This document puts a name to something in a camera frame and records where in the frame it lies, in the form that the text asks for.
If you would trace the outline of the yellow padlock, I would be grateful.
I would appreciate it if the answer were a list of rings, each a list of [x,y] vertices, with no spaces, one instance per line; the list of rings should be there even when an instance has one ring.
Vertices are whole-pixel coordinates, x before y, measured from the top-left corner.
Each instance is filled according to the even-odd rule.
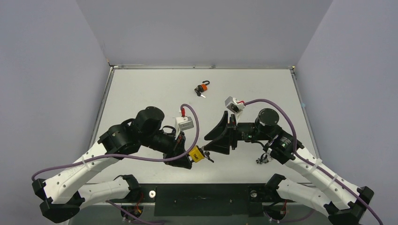
[[[203,150],[199,146],[194,146],[188,153],[189,157],[191,158],[192,163],[197,163],[203,159],[207,159],[208,161],[214,163],[214,160],[210,158],[210,152]]]

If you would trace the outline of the brass long-shackle padlock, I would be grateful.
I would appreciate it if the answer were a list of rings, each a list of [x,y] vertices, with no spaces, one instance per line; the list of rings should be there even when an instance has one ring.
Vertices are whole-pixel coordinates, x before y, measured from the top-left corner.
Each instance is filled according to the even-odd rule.
[[[268,159],[268,157],[265,156],[265,155],[261,155],[261,156],[256,160],[256,164],[259,164],[259,165],[261,165],[261,164],[266,164],[266,163],[268,163],[268,162],[269,162],[269,159]]]

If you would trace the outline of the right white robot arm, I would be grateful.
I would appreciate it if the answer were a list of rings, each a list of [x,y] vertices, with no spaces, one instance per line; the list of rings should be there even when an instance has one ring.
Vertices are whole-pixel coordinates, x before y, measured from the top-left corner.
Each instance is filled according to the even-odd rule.
[[[326,168],[300,142],[279,125],[278,113],[262,109],[254,122],[238,122],[235,115],[223,114],[220,122],[206,136],[205,150],[228,155],[239,141],[262,143],[268,160],[296,171],[313,184],[307,187],[283,175],[274,174],[265,184],[265,195],[274,201],[292,200],[310,207],[334,225],[357,225],[374,196],[368,187],[358,187]]]

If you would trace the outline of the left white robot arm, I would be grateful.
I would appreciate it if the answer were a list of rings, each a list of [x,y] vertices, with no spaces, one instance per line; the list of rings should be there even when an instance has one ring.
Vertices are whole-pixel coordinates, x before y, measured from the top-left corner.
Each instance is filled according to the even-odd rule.
[[[111,126],[98,141],[74,163],[57,166],[58,174],[40,179],[32,176],[32,188],[41,199],[40,210],[54,223],[65,222],[81,209],[110,200],[133,202],[143,197],[141,186],[133,175],[119,175],[112,181],[90,184],[89,181],[107,167],[129,158],[135,159],[140,147],[161,152],[163,163],[191,169],[189,149],[185,148],[184,130],[199,129],[199,120],[182,113],[176,117],[170,133],[164,132],[161,109],[149,106],[135,118]]]

